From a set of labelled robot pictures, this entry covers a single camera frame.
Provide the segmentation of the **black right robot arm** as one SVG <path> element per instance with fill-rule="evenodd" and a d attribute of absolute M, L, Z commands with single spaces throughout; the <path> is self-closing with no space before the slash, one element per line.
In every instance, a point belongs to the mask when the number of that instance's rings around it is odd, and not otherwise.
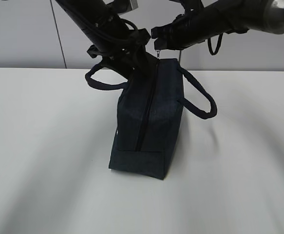
<path fill-rule="evenodd" d="M 164 26 L 152 28 L 156 50 L 184 50 L 206 41 L 216 55 L 223 34 L 244 34 L 248 30 L 284 34 L 284 0 L 217 0 L 204 6 L 200 0 L 181 0 L 185 12 Z M 211 38 L 217 36 L 212 51 Z"/>

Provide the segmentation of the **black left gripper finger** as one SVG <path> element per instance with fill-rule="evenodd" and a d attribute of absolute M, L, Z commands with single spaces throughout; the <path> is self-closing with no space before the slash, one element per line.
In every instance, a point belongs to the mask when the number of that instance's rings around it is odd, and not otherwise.
<path fill-rule="evenodd" d="M 127 80 L 138 77 L 137 60 L 133 57 L 122 57 L 120 59 L 103 57 L 102 66 L 117 72 Z"/>
<path fill-rule="evenodd" d="M 129 52 L 130 75 L 133 71 L 138 71 L 145 76 L 150 76 L 154 73 L 157 58 L 146 51 L 145 45 L 130 45 Z"/>

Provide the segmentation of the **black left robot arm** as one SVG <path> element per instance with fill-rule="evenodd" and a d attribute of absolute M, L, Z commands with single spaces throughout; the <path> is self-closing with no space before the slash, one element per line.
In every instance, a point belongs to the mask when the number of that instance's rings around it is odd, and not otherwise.
<path fill-rule="evenodd" d="M 157 59 L 146 51 L 151 36 L 122 19 L 102 0 L 59 0 L 59 6 L 92 42 L 87 53 L 102 57 L 99 65 L 114 70 L 126 79 L 133 72 L 150 77 Z"/>

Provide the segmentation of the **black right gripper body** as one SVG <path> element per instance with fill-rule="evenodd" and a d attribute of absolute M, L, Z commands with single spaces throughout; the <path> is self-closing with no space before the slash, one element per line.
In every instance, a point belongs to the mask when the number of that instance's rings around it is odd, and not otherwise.
<path fill-rule="evenodd" d="M 156 50 L 184 50 L 207 40 L 198 16 L 178 15 L 169 24 L 151 29 Z"/>

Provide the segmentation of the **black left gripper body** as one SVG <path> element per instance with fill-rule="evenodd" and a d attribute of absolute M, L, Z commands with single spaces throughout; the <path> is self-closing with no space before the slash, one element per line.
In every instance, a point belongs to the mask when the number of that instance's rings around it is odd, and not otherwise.
<path fill-rule="evenodd" d="M 99 30 L 87 30 L 87 37 L 93 43 L 87 50 L 91 58 L 128 58 L 132 61 L 145 61 L 145 46 L 151 39 L 144 29 L 129 30 L 129 37 L 117 39 Z"/>

